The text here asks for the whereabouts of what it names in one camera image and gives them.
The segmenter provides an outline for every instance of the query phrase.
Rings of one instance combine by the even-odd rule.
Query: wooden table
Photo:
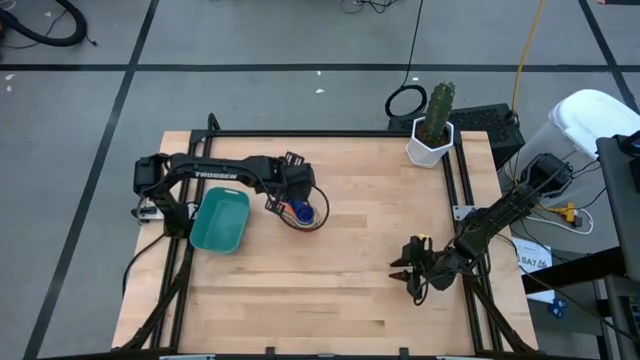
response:
[[[188,138],[189,132],[166,132],[160,151],[186,152]],[[489,205],[500,189],[487,136],[463,133],[463,140],[476,204]],[[208,187],[247,192],[251,214],[234,255],[196,250],[178,350],[263,354],[275,346],[278,354],[394,355],[408,347],[412,355],[473,354],[460,277],[446,291],[431,288],[421,307],[413,305],[404,283],[388,278],[389,263],[409,236],[430,234],[438,249],[454,233],[442,166],[412,166],[406,143],[406,138],[214,138],[215,157],[280,156],[287,150],[304,156],[331,201],[331,217],[319,231],[300,233],[264,210],[264,195],[240,183],[208,181]],[[190,189],[194,192],[195,184]],[[319,199],[311,198],[324,211]],[[160,222],[143,226],[136,251],[161,231]],[[510,238],[508,230],[503,234]],[[126,342],[155,306],[168,243],[133,267],[114,346]],[[490,253],[495,302],[537,347],[514,250],[496,237]],[[486,314],[479,303],[478,308],[483,342],[490,348]],[[172,318],[170,308],[163,345]]]

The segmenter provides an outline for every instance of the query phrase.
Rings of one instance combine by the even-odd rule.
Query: metal clamp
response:
[[[456,221],[462,221],[462,220],[464,220],[465,217],[467,217],[467,215],[470,212],[478,210],[478,207],[477,206],[459,206],[459,205],[454,205],[454,206],[452,206],[452,209],[453,209],[453,218]]]

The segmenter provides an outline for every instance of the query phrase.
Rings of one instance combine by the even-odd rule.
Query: floor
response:
[[[12,13],[41,33],[62,13],[50,0],[26,3]],[[339,0],[84,0],[76,6],[97,47],[0,48],[3,358],[109,349],[137,234],[133,162],[154,153],[164,131],[203,128],[209,112],[225,129],[385,129],[383,105],[404,78],[418,5],[348,15]],[[454,82],[456,108],[508,103],[536,6],[425,1],[419,71],[409,79]],[[519,95],[526,139],[580,89],[637,110],[639,17],[640,7],[547,2]],[[67,15],[52,35],[73,27]],[[5,44],[29,43],[7,33]],[[401,97],[394,111],[414,101]],[[606,196],[590,209],[590,236],[527,228],[563,250],[617,244]],[[538,337],[551,353],[597,357],[585,336]]]

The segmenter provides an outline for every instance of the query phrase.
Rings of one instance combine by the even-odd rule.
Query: yellow cable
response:
[[[524,51],[522,51],[522,56],[520,57],[520,64],[518,64],[518,72],[516,73],[516,83],[513,86],[513,98],[511,99],[511,110],[516,110],[516,103],[518,100],[518,86],[520,85],[520,73],[522,73],[522,67],[524,66],[524,62],[527,59],[527,55],[529,54],[529,48],[531,47],[531,43],[533,42],[533,36],[536,33],[536,29],[538,28],[538,22],[540,21],[540,15],[542,14],[542,8],[544,7],[544,0],[540,0],[540,4],[538,5],[538,11],[536,11],[536,17],[533,19],[533,25],[531,26],[531,30],[529,30],[529,37],[527,38],[527,43],[524,46]]]

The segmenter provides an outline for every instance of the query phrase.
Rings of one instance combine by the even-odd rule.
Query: metal bracket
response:
[[[267,346],[264,349],[264,355],[266,360],[275,360],[276,358],[276,348],[273,346]]]
[[[467,215],[475,210],[478,210],[477,206],[458,206],[458,205],[454,205],[452,206],[453,209],[453,217],[456,221],[462,221],[464,220],[465,217],[467,217]]]
[[[193,213],[198,209],[198,205],[195,203],[188,203],[187,207],[189,208],[189,218],[191,219]],[[137,209],[132,209],[131,215],[135,217],[136,212]],[[162,213],[162,211],[158,210],[153,202],[147,199],[140,206],[140,221],[143,223],[147,223],[150,220],[164,220],[164,214]]]
[[[411,358],[409,348],[400,348],[398,351],[400,352],[400,360],[409,360]]]
[[[159,360],[214,360],[216,354],[160,356]]]

